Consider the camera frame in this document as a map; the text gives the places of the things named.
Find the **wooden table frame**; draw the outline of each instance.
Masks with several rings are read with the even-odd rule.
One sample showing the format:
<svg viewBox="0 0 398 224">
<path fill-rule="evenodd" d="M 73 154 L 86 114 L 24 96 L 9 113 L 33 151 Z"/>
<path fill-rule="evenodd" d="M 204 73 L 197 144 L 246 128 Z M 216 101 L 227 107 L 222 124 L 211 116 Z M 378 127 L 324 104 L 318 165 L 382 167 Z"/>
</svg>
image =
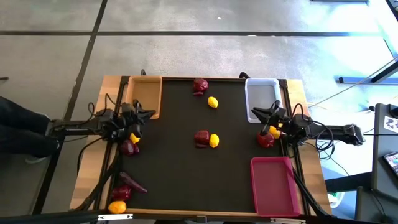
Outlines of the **wooden table frame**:
<svg viewBox="0 0 398 224">
<path fill-rule="evenodd" d="M 99 92 L 98 101 L 96 104 L 96 111 L 104 108 L 105 94 L 116 100 L 121 76 L 107 75 L 103 79 L 103 84 Z M 301 80 L 286 80 L 287 90 L 289 94 L 290 107 L 293 108 L 297 103 L 301 103 L 304 107 L 304 114 L 309 115 L 308 105 L 305 99 L 305 93 Z M 90 136 L 87 142 L 91 142 L 96 139 L 97 136 Z M 73 192 L 70 208 L 79 206 L 84 199 L 93 190 L 100 177 L 101 167 L 105 155 L 106 142 L 99 141 L 94 143 L 92 146 L 86 149 L 80 165 L 80 171 L 76 179 L 75 189 Z M 308 144 L 300 146 L 300 157 L 302 161 L 302 170 L 305 185 L 311 192 L 315 200 L 321 205 L 321 207 L 328 213 L 331 213 L 330 204 L 327 197 L 326 185 L 322 174 L 322 168 L 318 152 Z M 110 160 L 116 152 L 116 145 L 113 146 L 111 151 Z M 107 181 L 104 186 L 103 193 L 101 195 L 101 201 L 99 208 L 105 208 L 106 197 L 108 196 L 110 180 Z M 298 199 L 300 204 L 300 210 L 303 213 L 302 197 L 297 188 Z M 250 212 L 209 212 L 209 211 L 188 211 L 188 210 L 154 210 L 154 209 L 138 209 L 128 208 L 127 213 L 140 213 L 146 215 L 181 215 L 181 216 L 220 216 L 220 217 L 258 217 L 257 213 Z"/>
</svg>

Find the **pink plastic bin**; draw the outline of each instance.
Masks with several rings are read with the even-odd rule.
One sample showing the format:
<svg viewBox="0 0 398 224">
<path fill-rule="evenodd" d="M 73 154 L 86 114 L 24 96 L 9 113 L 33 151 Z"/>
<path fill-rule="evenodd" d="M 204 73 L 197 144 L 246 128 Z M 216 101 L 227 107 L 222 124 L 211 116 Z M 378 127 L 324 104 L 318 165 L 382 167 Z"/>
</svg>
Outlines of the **pink plastic bin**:
<svg viewBox="0 0 398 224">
<path fill-rule="evenodd" d="M 300 215 L 288 157 L 255 157 L 251 160 L 251 180 L 256 212 L 264 217 Z"/>
</svg>

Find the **jeans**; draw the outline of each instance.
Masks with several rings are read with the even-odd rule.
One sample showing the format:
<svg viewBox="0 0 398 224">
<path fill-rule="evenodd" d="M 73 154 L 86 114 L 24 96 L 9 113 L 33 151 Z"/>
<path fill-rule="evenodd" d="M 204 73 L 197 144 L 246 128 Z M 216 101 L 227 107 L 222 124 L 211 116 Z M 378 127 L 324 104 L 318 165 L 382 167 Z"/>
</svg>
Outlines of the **jeans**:
<svg viewBox="0 0 398 224">
<path fill-rule="evenodd" d="M 58 150 L 58 141 L 44 135 L 49 121 L 0 96 L 0 152 L 51 156 Z"/>
</svg>

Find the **yellow fruit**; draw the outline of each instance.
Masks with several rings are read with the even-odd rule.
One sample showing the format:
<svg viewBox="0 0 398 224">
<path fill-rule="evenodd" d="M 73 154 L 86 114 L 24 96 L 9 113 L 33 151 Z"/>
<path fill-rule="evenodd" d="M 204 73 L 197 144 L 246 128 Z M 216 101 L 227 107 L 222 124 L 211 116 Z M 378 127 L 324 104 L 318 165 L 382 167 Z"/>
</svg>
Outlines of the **yellow fruit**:
<svg viewBox="0 0 398 224">
<path fill-rule="evenodd" d="M 112 213 L 112 214 L 122 214 L 126 211 L 127 207 L 126 207 L 126 203 L 123 201 L 115 201 L 112 202 L 109 207 L 108 210 Z"/>
<path fill-rule="evenodd" d="M 212 97 L 212 96 L 207 99 L 207 103 L 212 108 L 217 108 L 218 107 L 218 100 L 216 98 Z"/>
<path fill-rule="evenodd" d="M 139 142 L 139 140 L 140 140 L 140 138 L 137 138 L 135 135 L 134 135 L 134 133 L 131 133 L 130 134 L 130 140 L 132 141 L 132 143 L 137 143 L 137 142 Z"/>
<path fill-rule="evenodd" d="M 219 137 L 218 137 L 216 134 L 212 134 L 212 135 L 210 136 L 209 145 L 210 145 L 212 148 L 215 148 L 215 147 L 218 146 L 218 143 L 220 143 Z"/>
<path fill-rule="evenodd" d="M 269 127 L 268 133 L 271 134 L 274 137 L 274 139 L 279 139 L 280 137 L 280 131 L 276 130 L 276 128 L 273 126 Z"/>
</svg>

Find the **white plastic bin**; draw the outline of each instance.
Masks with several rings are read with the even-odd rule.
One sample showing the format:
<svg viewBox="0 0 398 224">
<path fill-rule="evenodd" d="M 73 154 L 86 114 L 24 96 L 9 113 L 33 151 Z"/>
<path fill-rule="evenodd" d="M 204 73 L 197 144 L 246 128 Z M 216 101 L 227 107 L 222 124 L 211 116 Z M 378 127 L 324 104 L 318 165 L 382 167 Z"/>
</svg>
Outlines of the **white plastic bin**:
<svg viewBox="0 0 398 224">
<path fill-rule="evenodd" d="M 251 110 L 254 107 L 270 108 L 275 100 L 282 104 L 279 82 L 275 78 L 248 78 L 244 85 L 246 94 L 246 114 L 250 123 L 260 123 L 260 120 Z"/>
</svg>

